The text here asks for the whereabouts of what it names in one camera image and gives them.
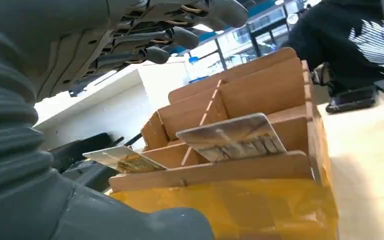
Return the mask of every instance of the yellow plastic bag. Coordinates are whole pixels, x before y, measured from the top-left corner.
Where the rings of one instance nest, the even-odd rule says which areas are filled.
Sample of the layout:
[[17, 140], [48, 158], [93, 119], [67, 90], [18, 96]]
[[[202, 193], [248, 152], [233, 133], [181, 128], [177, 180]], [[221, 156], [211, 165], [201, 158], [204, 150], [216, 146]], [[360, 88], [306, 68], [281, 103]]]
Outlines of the yellow plastic bag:
[[141, 212], [199, 210], [216, 239], [335, 240], [338, 214], [332, 191], [313, 180], [252, 179], [117, 192]]

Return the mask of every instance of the person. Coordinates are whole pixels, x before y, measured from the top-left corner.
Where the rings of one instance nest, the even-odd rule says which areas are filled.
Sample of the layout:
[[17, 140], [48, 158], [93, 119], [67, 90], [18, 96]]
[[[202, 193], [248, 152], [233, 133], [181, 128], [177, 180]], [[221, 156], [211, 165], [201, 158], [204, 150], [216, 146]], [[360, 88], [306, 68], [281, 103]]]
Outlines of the person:
[[325, 63], [331, 96], [384, 79], [381, 0], [322, 0], [308, 9], [282, 47], [291, 47], [310, 71]]

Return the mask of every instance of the cardboard compartment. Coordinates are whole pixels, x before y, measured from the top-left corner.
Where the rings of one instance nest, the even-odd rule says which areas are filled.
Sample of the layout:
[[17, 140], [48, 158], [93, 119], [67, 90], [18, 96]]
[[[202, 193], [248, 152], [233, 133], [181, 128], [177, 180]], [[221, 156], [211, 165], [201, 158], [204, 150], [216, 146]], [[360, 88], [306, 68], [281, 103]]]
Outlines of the cardboard compartment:
[[[164, 117], [159, 111], [161, 119], [149, 121], [153, 135], [144, 135], [152, 147], [164, 147], [143, 153], [170, 169], [112, 177], [112, 196], [142, 212], [195, 208], [207, 217], [216, 239], [336, 239], [326, 136], [307, 71], [293, 50], [281, 49], [173, 91], [170, 102], [177, 107], [165, 109], [170, 114], [163, 111]], [[197, 108], [182, 104], [207, 91], [205, 86], [211, 88], [207, 104], [198, 98], [189, 101]], [[182, 120], [185, 109], [196, 112], [193, 121], [170, 122]], [[195, 127], [198, 114], [202, 126], [253, 113], [267, 115], [287, 153], [208, 163], [173, 137]], [[322, 217], [309, 220], [309, 215]]]
[[316, 131], [313, 124], [315, 112], [307, 70], [307, 63], [285, 48], [172, 91], [169, 98], [174, 103], [159, 109], [142, 130], [147, 143], [143, 154], [171, 169], [207, 163], [178, 140], [176, 132], [264, 113], [286, 150], [300, 151], [308, 169], [312, 166], [318, 170], [323, 153], [317, 150], [321, 146], [313, 136], [320, 127]]
[[170, 141], [177, 139], [176, 132], [200, 125], [213, 94], [212, 90], [201, 92], [158, 110]]
[[207, 159], [185, 143], [144, 151], [142, 154], [169, 169], [208, 163]]

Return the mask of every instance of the table surface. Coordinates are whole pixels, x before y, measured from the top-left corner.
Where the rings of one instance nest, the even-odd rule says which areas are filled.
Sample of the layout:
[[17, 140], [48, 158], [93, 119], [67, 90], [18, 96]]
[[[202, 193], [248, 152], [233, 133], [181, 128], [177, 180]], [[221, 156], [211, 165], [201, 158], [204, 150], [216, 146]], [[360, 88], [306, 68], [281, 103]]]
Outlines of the table surface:
[[326, 132], [339, 240], [384, 240], [384, 94], [376, 106], [329, 115]]

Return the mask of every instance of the window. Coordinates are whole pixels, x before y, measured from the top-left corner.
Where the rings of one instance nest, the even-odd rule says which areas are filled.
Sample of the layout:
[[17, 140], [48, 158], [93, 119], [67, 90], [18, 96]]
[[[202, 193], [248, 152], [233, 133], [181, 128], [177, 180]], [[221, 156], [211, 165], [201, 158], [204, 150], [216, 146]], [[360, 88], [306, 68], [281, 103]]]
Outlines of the window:
[[254, 32], [258, 29], [264, 28], [276, 21], [284, 19], [286, 17], [282, 7], [279, 7], [268, 14], [261, 16], [249, 24], [249, 29]]
[[214, 40], [206, 42], [195, 49], [190, 50], [191, 57], [202, 58], [217, 50], [217, 45]]

